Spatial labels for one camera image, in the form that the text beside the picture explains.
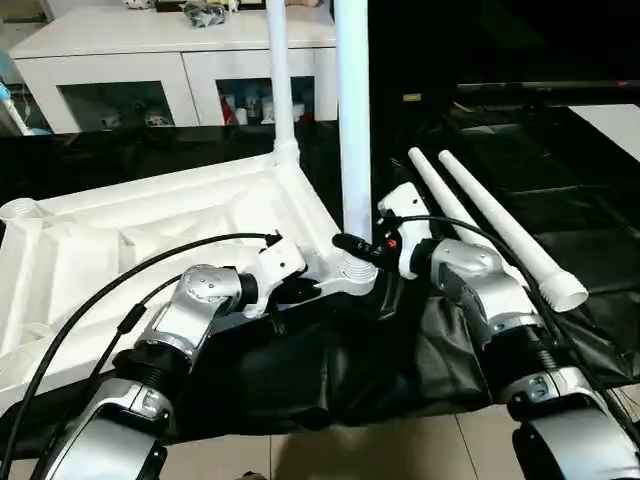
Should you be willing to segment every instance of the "robotic arm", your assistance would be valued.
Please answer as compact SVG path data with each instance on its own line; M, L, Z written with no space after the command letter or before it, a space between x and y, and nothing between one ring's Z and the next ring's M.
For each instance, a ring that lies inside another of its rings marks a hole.
M242 273L189 268L133 349L116 356L115 377L100 386L36 478L157 479L167 456L158 439L170 428L173 405L206 341L263 315L274 290L305 268L287 239Z
M428 211L401 185L378 205L379 222ZM350 235L336 246L412 280L429 278L465 312L493 397L521 426L513 445L527 479L640 478L638 446L545 326L527 292L485 246L435 240L429 222L400 223L373 247Z

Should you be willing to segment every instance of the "black fabric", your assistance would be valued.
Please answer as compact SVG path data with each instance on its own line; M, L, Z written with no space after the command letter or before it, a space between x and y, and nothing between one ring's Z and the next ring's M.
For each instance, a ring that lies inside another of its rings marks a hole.
M6 173L0 202L264 153L272 135L259 127L3 141L9 157L40 160ZM336 126L313 125L297 135L303 168L340 223ZM640 165L566 110L449 117L444 128L421 140L434 159L439 148L453 150L589 287L589 301L558 319L598 378L607 386L640 380L640 220L634 209L640 204ZM376 200L415 179L408 165L398 158L375 166ZM393 175L381 177L381 171ZM334 295L284 312L285 335L276 335L268 318L216 337L177 405L178 430L166 442L360 425L491 403L461 312L426 281L400 282L390 291L389 279L381 275L368 297ZM393 304L394 293L395 313L380 320L381 305ZM57 412L78 387L37 398L20 440L21 456L40 451ZM15 407L0 419L0 440L14 413Z

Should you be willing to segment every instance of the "white rod end cap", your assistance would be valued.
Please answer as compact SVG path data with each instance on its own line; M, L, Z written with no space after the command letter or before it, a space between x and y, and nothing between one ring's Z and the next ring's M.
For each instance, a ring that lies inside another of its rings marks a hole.
M582 305L589 298L589 292L580 281L564 270L540 283L540 292L556 312L568 312Z

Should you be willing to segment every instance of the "small object on cabinet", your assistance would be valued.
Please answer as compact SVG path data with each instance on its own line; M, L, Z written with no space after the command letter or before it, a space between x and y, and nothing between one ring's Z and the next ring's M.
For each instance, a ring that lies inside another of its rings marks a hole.
M219 3L212 4L201 0L189 0L182 7L184 14L196 28L224 23L224 7Z
M148 10L156 6L156 0L122 0L131 10Z

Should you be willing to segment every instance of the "white plastic rod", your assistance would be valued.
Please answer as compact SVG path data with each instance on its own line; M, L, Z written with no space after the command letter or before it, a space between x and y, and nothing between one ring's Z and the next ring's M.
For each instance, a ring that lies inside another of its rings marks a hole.
M371 242L368 0L334 2L344 231Z
M556 312L566 312L584 303L589 294L580 281L563 270L507 210L462 166L451 152L438 159L469 195L505 243L522 260L538 282L540 292Z
M293 131L293 96L289 77L287 17L285 0L267 0L267 20L271 44L271 84L276 117L275 149L297 148Z
M447 186L438 172L436 172L436 169L433 168L431 163L429 163L429 160L427 160L427 157L424 156L422 151L420 151L420 149L416 147L412 148L411 150L409 150L409 158L415 165L424 182L427 184L427 187L429 187L429 190L433 194L433 197L436 199L436 202L438 202L438 205L440 205L440 208L442 208L444 214L447 217L454 218L456 220L460 220L462 222L473 225L474 227L477 227L478 224L471 217L471 215L469 215L467 209L464 208L462 203L460 203L460 200L458 200L458 198L454 195L454 193ZM498 253L498 255L500 255L496 246L488 238L485 238L482 235L478 235L477 233L472 232L471 230L468 230L464 227L458 227L454 225L453 228L463 242L469 243L471 245L480 245L486 248L490 248L491 250ZM526 280L522 276L522 273L520 273L517 268L509 265L509 263L504 258L502 258L502 265L504 267L504 270L513 278L515 278L520 285L525 288L528 287Z

